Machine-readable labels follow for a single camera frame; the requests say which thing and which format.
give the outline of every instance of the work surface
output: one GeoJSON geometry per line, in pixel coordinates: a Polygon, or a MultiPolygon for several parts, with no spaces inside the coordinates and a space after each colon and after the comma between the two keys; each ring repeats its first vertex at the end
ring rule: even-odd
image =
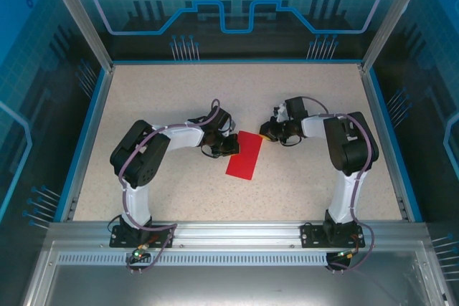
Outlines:
{"type": "MultiPolygon", "coordinates": [[[[207,115],[211,101],[219,98],[236,130],[258,133],[273,107],[298,95],[317,98],[331,113],[362,112],[377,139],[356,65],[117,66],[74,220],[108,220],[122,212],[121,187],[109,158],[136,120],[182,123],[207,115]]],[[[305,104],[310,114],[320,109],[309,101],[305,104]]],[[[228,161],[208,158],[199,148],[167,153],[149,184],[153,219],[323,219],[336,180],[324,140],[307,138],[292,148],[263,141],[251,181],[226,175],[228,161]]],[[[381,149],[365,179],[357,211],[361,219],[401,219],[381,149]]]]}

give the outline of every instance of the blue frame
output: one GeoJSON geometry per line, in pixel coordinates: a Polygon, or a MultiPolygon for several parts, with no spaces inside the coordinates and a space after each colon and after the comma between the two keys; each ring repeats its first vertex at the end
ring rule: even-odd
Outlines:
{"type": "Polygon", "coordinates": [[[402,175],[403,184],[407,192],[408,204],[405,206],[408,206],[411,208],[414,220],[416,222],[422,222],[423,221],[422,215],[421,215],[419,206],[417,205],[415,192],[411,185],[410,177],[408,176],[407,167],[404,164],[402,152],[400,150],[399,143],[397,141],[397,137],[395,136],[394,128],[392,127],[392,124],[390,122],[390,117],[387,111],[386,103],[384,102],[384,98],[382,97],[381,88],[379,87],[378,79],[373,70],[373,67],[370,69],[369,74],[371,77],[372,84],[374,86],[374,90],[377,95],[379,107],[381,108],[382,117],[384,118],[384,124],[386,125],[387,132],[389,133],[390,143],[394,149],[395,158],[397,159],[400,174],[402,175]]]}
{"type": "Polygon", "coordinates": [[[67,178],[65,179],[65,184],[64,184],[64,188],[62,189],[62,194],[60,196],[59,204],[57,205],[57,209],[56,209],[56,213],[54,217],[55,222],[60,222],[60,219],[64,213],[65,204],[67,203],[67,199],[70,194],[70,187],[72,185],[73,178],[75,177],[75,171],[77,169],[78,161],[81,156],[83,144],[86,140],[87,131],[89,130],[89,124],[94,115],[95,104],[98,100],[100,89],[102,87],[102,83],[104,79],[106,78],[106,76],[107,75],[105,73],[105,70],[102,68],[100,70],[98,81],[95,84],[93,97],[91,98],[89,108],[87,109],[85,122],[83,123],[83,127],[81,128],[81,133],[80,133],[80,137],[78,138],[77,147],[75,148],[75,153],[73,154],[69,172],[67,174],[67,178]]]}

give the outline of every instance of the metal extrusion bar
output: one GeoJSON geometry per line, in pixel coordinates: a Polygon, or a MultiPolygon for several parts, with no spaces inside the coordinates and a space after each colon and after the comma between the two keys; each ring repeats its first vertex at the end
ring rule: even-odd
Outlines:
{"type": "Polygon", "coordinates": [[[366,51],[363,59],[364,71],[369,71],[369,69],[373,66],[376,58],[382,50],[382,47],[385,45],[387,39],[392,33],[392,30],[394,30],[399,18],[402,16],[409,2],[410,0],[393,1],[389,11],[387,12],[387,15],[385,16],[381,26],[378,29],[378,32],[374,36],[372,43],[366,51]]]}
{"type": "MultiPolygon", "coordinates": [[[[182,222],[178,224],[174,243],[168,251],[285,251],[332,252],[335,249],[302,249],[299,227],[303,222],[235,223],[235,222],[182,222]]],[[[370,221],[377,238],[376,251],[413,251],[420,242],[430,242],[423,223],[403,221],[370,221]]],[[[78,221],[52,223],[49,225],[44,249],[59,251],[119,251],[108,247],[110,233],[107,223],[101,221],[78,221]]]]}
{"type": "Polygon", "coordinates": [[[100,37],[93,26],[89,16],[87,15],[84,6],[80,0],[63,0],[70,14],[80,28],[94,55],[97,57],[102,68],[110,72],[112,70],[112,59],[105,49],[100,37]]]}
{"type": "Polygon", "coordinates": [[[410,221],[415,221],[415,215],[413,214],[409,203],[407,189],[403,182],[402,174],[400,173],[395,151],[390,142],[389,132],[384,124],[382,110],[378,104],[376,90],[374,89],[371,77],[367,71],[361,71],[361,78],[364,84],[369,107],[373,115],[374,125],[376,126],[379,141],[381,143],[381,149],[384,152],[384,157],[386,158],[387,170],[389,171],[392,184],[394,185],[395,193],[402,198],[405,204],[408,219],[410,221]]]}

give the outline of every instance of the blue acrylic panel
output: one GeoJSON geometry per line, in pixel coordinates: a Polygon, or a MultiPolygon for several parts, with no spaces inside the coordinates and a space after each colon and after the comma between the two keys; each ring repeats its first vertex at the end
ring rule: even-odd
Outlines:
{"type": "Polygon", "coordinates": [[[458,1],[411,0],[374,64],[433,239],[459,236],[458,1]]]}
{"type": "Polygon", "coordinates": [[[82,2],[113,59],[190,61],[174,35],[205,59],[361,59],[392,0],[82,2]]]}
{"type": "Polygon", "coordinates": [[[0,267],[12,273],[0,305],[19,305],[100,65],[62,0],[0,0],[0,10],[0,267]]]}

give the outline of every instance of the red block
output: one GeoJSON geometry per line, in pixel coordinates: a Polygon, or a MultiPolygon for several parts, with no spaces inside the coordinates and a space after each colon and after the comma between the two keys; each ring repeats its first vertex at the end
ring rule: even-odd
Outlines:
{"type": "Polygon", "coordinates": [[[239,143],[240,153],[231,156],[229,159],[227,175],[251,181],[262,140],[257,134],[239,132],[237,134],[237,142],[239,143]]]}

